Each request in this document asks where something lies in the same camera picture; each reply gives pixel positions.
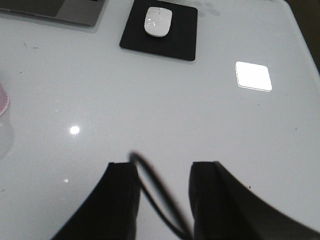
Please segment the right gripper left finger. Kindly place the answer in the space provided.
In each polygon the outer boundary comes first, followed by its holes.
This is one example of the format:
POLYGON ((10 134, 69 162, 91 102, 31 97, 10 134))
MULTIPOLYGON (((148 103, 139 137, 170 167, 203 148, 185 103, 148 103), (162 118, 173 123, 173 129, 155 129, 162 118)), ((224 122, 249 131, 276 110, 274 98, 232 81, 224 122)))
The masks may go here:
POLYGON ((134 240, 140 204, 137 168, 110 162, 93 191, 55 240, 134 240))

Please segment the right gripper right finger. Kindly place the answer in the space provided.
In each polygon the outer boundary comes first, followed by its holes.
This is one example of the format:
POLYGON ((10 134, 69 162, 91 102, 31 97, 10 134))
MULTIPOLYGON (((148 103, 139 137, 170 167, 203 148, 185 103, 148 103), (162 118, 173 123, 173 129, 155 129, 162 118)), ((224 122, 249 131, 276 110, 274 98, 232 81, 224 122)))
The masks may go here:
POLYGON ((194 162, 189 201, 196 240, 318 240, 319 232, 253 194, 222 164, 194 162))

